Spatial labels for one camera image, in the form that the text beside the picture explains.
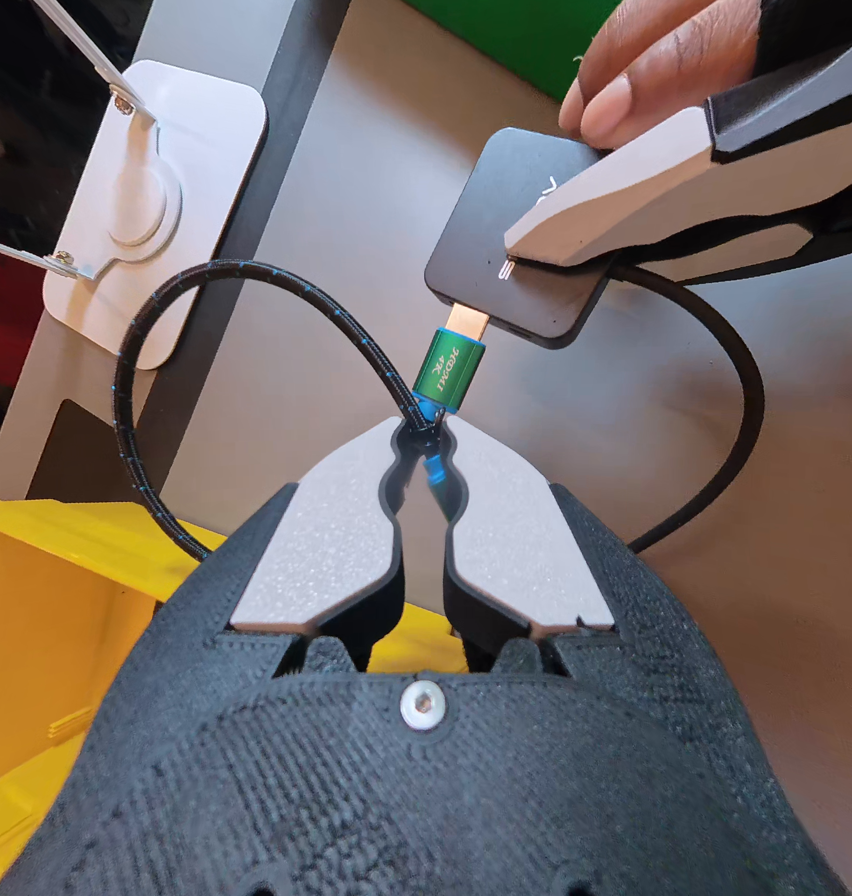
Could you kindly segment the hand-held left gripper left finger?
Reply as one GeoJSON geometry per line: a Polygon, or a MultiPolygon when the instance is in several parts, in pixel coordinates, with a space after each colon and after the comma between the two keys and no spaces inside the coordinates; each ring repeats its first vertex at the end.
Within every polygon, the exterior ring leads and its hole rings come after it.
{"type": "Polygon", "coordinates": [[[401,472],[391,417],[301,478],[230,617],[244,633],[375,643],[401,618],[401,472]]]}

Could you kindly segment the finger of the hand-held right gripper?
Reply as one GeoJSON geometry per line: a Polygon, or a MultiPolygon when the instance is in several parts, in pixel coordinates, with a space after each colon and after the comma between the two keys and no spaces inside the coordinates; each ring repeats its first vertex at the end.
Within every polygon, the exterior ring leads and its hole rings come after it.
{"type": "Polygon", "coordinates": [[[634,266],[685,285],[745,280],[852,254],[852,218],[722,218],[634,247],[634,266]]]}
{"type": "Polygon", "coordinates": [[[711,166],[700,106],[683,109],[557,187],[506,231],[509,256],[571,267],[611,251],[613,230],[711,166]]]}

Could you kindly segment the person's right hand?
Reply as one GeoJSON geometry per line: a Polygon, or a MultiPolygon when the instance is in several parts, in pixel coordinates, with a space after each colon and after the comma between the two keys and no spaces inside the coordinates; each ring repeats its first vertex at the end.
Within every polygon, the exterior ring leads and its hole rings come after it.
{"type": "Polygon", "coordinates": [[[748,81],[759,1],[625,1],[580,63],[558,125],[593,148],[617,149],[711,95],[748,81]]]}

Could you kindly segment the yellow plastic bin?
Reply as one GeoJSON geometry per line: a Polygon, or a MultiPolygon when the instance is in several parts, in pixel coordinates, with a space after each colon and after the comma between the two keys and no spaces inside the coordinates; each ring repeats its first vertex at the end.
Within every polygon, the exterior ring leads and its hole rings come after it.
{"type": "Polygon", "coordinates": [[[193,569],[127,504],[0,502],[0,878],[102,696],[193,569]]]}

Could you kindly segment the black adapter box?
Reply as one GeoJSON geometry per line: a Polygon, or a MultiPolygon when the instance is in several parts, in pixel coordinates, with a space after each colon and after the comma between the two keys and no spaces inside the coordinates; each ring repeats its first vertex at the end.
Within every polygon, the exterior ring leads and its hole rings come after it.
{"type": "Polygon", "coordinates": [[[486,315],[488,322],[546,350],[572,344],[610,280],[642,287],[690,314],[731,361],[742,388],[736,441],[723,465],[686,504],[633,540],[635,554],[685,527],[742,472],[766,412],[762,375],[746,343],[712,306],[687,287],[602,256],[577,268],[518,261],[504,234],[557,185],[599,161],[599,153],[544,133],[504,128],[485,144],[424,272],[429,290],[446,305],[486,315]]]}

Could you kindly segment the green plastic bin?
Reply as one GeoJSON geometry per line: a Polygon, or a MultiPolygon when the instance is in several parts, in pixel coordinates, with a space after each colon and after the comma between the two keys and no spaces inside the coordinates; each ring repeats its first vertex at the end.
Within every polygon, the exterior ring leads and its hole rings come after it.
{"type": "Polygon", "coordinates": [[[562,101],[617,1],[409,1],[509,72],[562,101]]]}

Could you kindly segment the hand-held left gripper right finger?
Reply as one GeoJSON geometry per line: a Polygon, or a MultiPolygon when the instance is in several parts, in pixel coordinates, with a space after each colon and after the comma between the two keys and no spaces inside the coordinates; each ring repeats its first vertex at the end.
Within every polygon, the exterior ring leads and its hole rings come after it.
{"type": "Polygon", "coordinates": [[[615,620],[547,479],[465,420],[446,431],[461,500],[445,540],[444,612],[470,643],[540,642],[615,620]]]}

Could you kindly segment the red chair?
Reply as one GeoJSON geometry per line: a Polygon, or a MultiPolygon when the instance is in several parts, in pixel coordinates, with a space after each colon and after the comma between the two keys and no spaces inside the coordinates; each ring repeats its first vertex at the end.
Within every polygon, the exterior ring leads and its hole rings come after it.
{"type": "Polygon", "coordinates": [[[0,297],[0,385],[16,387],[42,309],[39,293],[0,297]]]}

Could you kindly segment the black HDMI cable green plug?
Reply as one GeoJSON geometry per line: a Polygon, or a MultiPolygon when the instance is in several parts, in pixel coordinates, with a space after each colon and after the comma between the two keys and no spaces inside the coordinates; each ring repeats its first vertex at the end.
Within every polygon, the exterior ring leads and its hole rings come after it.
{"type": "Polygon", "coordinates": [[[444,418],[458,412],[485,353],[474,325],[449,317],[436,330],[414,386],[410,388],[381,347],[358,320],[320,287],[268,263],[216,260],[185,269],[159,286],[130,320],[118,350],[112,391],[113,427],[120,459],[152,521],[185,554],[202,562],[207,546],[192,536],[151,485],[141,459],[134,421],[134,382],[141,349],[153,326],[179,297],[209,283],[253,280],[301,298],[324,315],[352,343],[387,388],[409,431],[424,446],[438,442],[444,418]]]}

